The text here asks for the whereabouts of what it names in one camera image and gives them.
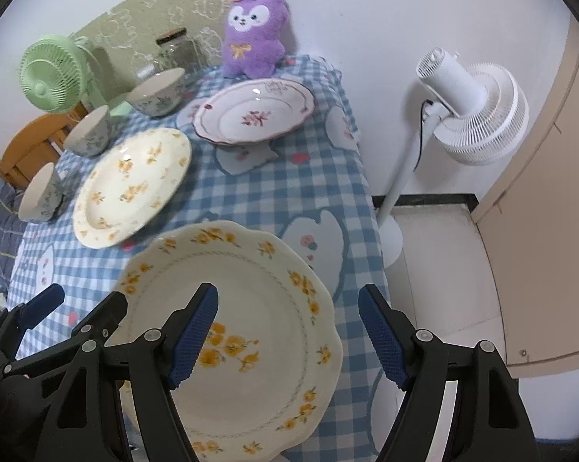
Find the purple plush bunny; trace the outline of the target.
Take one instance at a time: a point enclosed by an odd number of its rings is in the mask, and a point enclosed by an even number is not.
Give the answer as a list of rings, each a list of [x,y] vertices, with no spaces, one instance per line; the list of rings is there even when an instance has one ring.
[[[285,55],[281,42],[289,17],[285,0],[229,1],[222,41],[224,76],[272,77]]]

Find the beige wooden door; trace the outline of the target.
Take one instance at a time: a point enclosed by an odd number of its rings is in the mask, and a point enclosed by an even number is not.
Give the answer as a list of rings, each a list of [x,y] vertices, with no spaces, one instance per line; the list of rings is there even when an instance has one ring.
[[[472,214],[515,378],[579,369],[579,24],[537,121]]]

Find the orange wooden chair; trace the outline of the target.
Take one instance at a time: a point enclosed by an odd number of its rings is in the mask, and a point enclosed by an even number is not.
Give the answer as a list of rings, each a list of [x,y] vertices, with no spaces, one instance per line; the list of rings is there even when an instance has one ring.
[[[46,164],[59,160],[67,136],[83,118],[77,112],[45,114],[25,125],[0,157],[0,178],[25,189]]]

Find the large round yellow flower plate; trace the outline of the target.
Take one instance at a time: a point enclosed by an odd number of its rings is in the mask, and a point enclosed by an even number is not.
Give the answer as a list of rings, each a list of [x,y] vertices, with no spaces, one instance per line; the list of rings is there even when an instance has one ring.
[[[77,240],[92,249],[117,245],[156,217],[191,162],[187,135],[157,127],[132,135],[96,163],[75,199]]]

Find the white standing fan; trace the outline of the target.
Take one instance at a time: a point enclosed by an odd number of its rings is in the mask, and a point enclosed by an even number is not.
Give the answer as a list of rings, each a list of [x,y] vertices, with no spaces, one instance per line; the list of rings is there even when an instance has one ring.
[[[441,47],[426,53],[415,68],[422,86],[433,95],[420,107],[420,126],[399,172],[377,212],[383,266],[397,262],[402,231],[392,218],[425,146],[435,138],[452,160],[470,167],[487,166],[514,152],[527,131],[529,105],[512,72],[494,63],[463,66]]]

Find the green desk fan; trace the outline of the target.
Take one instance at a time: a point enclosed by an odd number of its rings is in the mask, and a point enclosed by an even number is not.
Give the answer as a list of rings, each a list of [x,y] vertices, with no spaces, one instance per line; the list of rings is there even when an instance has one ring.
[[[42,35],[23,53],[19,85],[43,112],[84,115],[124,99],[133,79],[120,73],[108,51],[84,35]]]

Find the green cartoon wall mat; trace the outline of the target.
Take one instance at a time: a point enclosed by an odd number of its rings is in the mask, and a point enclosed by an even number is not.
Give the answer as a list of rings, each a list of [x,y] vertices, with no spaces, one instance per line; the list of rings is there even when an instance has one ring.
[[[228,0],[125,0],[75,35],[92,43],[97,84],[103,97],[112,99],[138,84],[137,73],[159,53],[157,38],[181,27],[186,29],[189,63],[218,65],[228,8]]]

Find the glass jar black lid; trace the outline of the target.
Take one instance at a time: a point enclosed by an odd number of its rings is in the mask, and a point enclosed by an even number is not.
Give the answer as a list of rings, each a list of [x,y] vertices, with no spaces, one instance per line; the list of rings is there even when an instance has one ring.
[[[183,68],[186,73],[194,73],[199,67],[197,47],[194,41],[188,38],[185,27],[167,31],[156,38],[159,48],[155,57],[155,66],[158,71],[173,68]]]

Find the cotton swab container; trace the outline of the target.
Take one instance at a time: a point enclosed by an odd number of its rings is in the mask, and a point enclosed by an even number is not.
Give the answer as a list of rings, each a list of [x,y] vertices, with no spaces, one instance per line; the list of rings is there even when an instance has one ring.
[[[147,64],[136,72],[137,84],[140,85],[146,79],[153,77],[157,73],[155,64]]]

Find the grey plaid bedding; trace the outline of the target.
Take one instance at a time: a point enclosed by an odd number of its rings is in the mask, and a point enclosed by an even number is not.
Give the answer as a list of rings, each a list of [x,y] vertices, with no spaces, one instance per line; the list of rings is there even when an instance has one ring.
[[[9,283],[27,224],[18,212],[23,191],[4,184],[0,190],[0,277]]]

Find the scalloped yellow flower plate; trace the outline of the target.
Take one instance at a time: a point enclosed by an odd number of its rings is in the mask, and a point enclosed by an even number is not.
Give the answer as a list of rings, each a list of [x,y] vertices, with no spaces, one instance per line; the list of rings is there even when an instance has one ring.
[[[191,224],[128,261],[116,285],[128,313],[110,343],[160,328],[204,283],[219,310],[175,406],[201,460],[272,460],[311,436],[336,388],[332,298],[276,236],[225,220]]]

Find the white plate red pattern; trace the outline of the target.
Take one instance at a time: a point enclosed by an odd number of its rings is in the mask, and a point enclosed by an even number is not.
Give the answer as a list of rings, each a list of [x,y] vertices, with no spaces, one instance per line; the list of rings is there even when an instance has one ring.
[[[314,96],[298,81],[248,80],[205,100],[194,115],[194,131],[215,145],[258,144],[289,134],[313,111]]]

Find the blue checkered tablecloth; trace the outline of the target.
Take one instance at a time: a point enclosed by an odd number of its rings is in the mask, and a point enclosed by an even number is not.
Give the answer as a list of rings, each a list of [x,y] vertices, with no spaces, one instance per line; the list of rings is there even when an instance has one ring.
[[[372,461],[371,404],[381,368],[358,309],[361,287],[387,284],[372,196],[358,151],[359,131],[339,71],[321,59],[291,56],[282,78],[309,88],[313,114],[290,134],[259,146],[219,148],[191,141],[194,160],[163,211],[124,243],[93,250],[77,241],[73,202],[94,160],[65,152],[58,171],[64,202],[57,219],[25,230],[9,288],[12,305],[37,293],[43,253],[53,253],[53,280],[66,298],[59,310],[25,335],[28,356],[65,340],[110,291],[133,253],[150,239],[188,223],[227,219],[281,237],[331,293],[345,357],[331,405],[317,431],[288,449],[288,461]]]

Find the floral ceramic bowl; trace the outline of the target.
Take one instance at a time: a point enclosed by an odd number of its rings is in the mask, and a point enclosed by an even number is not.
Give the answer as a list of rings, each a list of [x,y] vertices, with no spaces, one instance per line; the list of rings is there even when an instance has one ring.
[[[77,156],[93,157],[101,154],[111,138],[111,116],[107,105],[99,106],[69,131],[64,148]]]
[[[182,102],[186,91],[185,77],[183,68],[156,73],[133,88],[125,101],[145,116],[166,116]]]
[[[24,222],[42,223],[52,219],[64,197],[60,175],[54,163],[44,165],[25,190],[18,218]]]

